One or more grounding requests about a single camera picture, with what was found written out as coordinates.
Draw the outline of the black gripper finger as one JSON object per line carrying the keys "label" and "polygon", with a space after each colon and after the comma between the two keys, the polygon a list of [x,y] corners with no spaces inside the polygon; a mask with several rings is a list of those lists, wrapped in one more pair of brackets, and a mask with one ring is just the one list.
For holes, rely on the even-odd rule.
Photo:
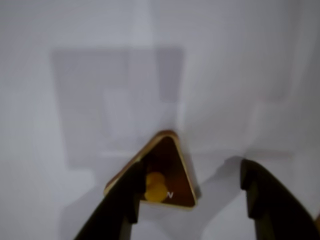
{"label": "black gripper finger", "polygon": [[79,231],[76,240],[129,240],[138,222],[146,192],[146,165],[139,161],[125,171]]}
{"label": "black gripper finger", "polygon": [[318,240],[314,220],[291,192],[265,167],[248,159],[240,164],[240,188],[257,240]]}

